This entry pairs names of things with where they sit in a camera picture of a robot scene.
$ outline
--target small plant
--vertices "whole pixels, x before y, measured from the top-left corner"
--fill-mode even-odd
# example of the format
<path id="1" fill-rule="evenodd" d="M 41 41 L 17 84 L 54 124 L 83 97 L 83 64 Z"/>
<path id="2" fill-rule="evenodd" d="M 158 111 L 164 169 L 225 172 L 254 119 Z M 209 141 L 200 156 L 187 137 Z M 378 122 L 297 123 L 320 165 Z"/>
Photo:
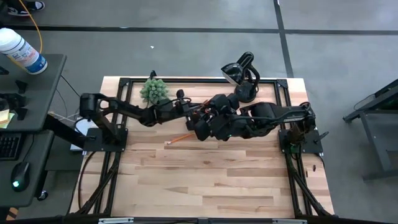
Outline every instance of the small plant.
<path id="1" fill-rule="evenodd" d="M 144 87 L 140 91 L 141 98 L 146 103 L 157 104 L 159 100 L 167 99 L 167 85 L 161 79 L 150 79 L 145 82 Z"/>

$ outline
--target plastic bottle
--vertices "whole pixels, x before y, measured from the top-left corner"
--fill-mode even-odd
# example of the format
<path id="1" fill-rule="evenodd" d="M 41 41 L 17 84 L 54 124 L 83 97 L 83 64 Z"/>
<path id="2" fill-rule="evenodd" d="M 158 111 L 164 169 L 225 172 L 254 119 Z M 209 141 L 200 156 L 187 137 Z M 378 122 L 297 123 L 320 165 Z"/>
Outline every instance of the plastic bottle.
<path id="1" fill-rule="evenodd" d="M 0 29 L 0 52 L 29 74 L 40 74 L 47 68 L 47 60 L 12 29 Z"/>

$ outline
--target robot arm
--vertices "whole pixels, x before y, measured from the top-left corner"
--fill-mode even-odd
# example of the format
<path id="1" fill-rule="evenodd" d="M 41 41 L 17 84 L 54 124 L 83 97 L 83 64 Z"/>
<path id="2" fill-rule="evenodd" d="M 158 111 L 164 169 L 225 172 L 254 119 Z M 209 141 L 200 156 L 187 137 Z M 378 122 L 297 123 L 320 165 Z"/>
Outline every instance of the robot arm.
<path id="1" fill-rule="evenodd" d="M 101 107 L 104 101 L 108 103 L 107 108 Z M 184 98 L 183 90 L 177 92 L 175 100 L 161 100 L 157 105 L 144 109 L 99 93 L 85 93 L 80 98 L 80 116 L 93 120 L 102 129 L 104 142 L 119 140 L 118 127 L 106 118 L 110 113 L 134 118 L 147 127 L 186 117 L 187 129 L 194 130 L 201 141 L 209 136 L 223 141 L 230 137 L 262 137 L 282 123 L 292 123 L 290 140 L 295 143 L 302 141 L 303 134 L 315 128 L 315 114 L 307 102 L 300 106 L 260 102 L 240 108 L 239 114 L 238 109 L 239 101 L 235 94 L 218 94 L 201 104 Z"/>
<path id="2" fill-rule="evenodd" d="M 239 101 L 234 94 L 214 96 L 205 108 L 192 116 L 196 121 L 193 130 L 198 139 L 204 141 L 211 136 L 227 141 L 229 137 L 262 137 L 280 124 L 291 123 L 289 140 L 294 144 L 315 128 L 315 114 L 308 102 L 300 106 L 260 102 L 240 108 L 239 114 L 238 108 Z"/>
<path id="3" fill-rule="evenodd" d="M 173 119 L 182 118 L 199 106 L 199 103 L 191 103 L 189 98 L 183 97 L 183 90 L 177 92 L 177 99 L 164 99 L 157 105 L 148 108 L 140 108 L 128 102 L 107 97 L 100 93 L 84 93 L 80 96 L 80 116 L 92 120 L 103 132 L 103 141 L 106 143 L 118 143 L 120 136 L 118 127 L 109 122 L 107 114 L 119 113 L 138 120 L 142 125 L 152 127 Z M 102 102 L 107 102 L 108 107 L 103 108 Z"/>

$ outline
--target gray floor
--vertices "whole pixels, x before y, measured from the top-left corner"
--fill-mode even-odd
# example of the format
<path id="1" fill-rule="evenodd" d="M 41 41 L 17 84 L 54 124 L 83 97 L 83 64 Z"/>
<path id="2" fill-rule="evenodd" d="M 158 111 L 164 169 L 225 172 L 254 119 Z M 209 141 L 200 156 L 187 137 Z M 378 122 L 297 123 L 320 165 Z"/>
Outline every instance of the gray floor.
<path id="1" fill-rule="evenodd" d="M 42 26 L 199 27 L 276 29 L 272 0 L 87 0 L 46 1 L 35 15 Z M 286 29 L 397 30 L 395 0 L 280 0 Z M 5 15 L 8 24 L 29 20 Z M 34 31 L 19 31 L 33 46 Z M 263 77 L 286 77 L 279 34 L 43 31 L 44 53 L 68 55 L 64 76 L 80 93 L 97 92 L 105 75 L 221 76 L 220 67 L 247 50 Z M 364 183 L 380 169 L 362 124 L 341 119 L 353 105 L 398 78 L 398 35 L 287 35 L 294 77 L 304 78 L 323 140 L 333 206 L 345 218 L 398 223 L 398 178 Z M 75 112 L 78 98 L 58 89 Z M 54 101 L 53 110 L 64 114 Z M 73 178 L 54 174 L 47 181 L 58 193 L 46 204 L 22 208 L 23 217 L 67 212 Z"/>

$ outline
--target wooden table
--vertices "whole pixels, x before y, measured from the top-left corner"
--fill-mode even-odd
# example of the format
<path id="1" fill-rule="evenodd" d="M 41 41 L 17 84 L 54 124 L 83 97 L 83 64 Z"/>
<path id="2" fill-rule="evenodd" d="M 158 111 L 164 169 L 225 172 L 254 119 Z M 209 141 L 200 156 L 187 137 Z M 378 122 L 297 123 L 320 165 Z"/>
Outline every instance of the wooden table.
<path id="1" fill-rule="evenodd" d="M 116 96 L 119 79 L 104 77 L 101 93 Z M 308 100 L 303 79 L 288 78 L 287 81 L 292 105 Z M 203 102 L 217 93 L 229 94 L 234 90 L 234 86 L 229 84 L 168 83 L 168 86 L 171 99 L 182 88 L 185 96 L 193 102 Z M 134 84 L 131 103 L 145 107 L 139 95 L 141 88 L 142 83 Z M 275 103 L 272 85 L 259 85 L 253 103 L 260 101 Z M 152 128 L 129 118 L 127 128 L 129 137 L 121 158 L 112 216 L 294 217 L 287 168 L 284 156 L 280 153 L 277 129 L 265 137 L 249 140 L 231 138 L 223 142 L 209 138 L 201 142 L 192 136 L 166 145 L 167 141 L 188 133 L 185 118 L 157 124 Z M 86 168 L 82 182 L 83 203 L 98 185 L 103 157 L 104 153 L 96 153 Z M 321 160 L 314 155 L 304 154 L 303 164 L 308 173 L 309 189 L 325 209 L 333 213 Z M 300 208 L 304 211 L 302 192 L 298 190 L 297 193 Z M 103 208 L 107 195 L 106 189 Z M 77 208 L 76 188 L 70 212 Z"/>

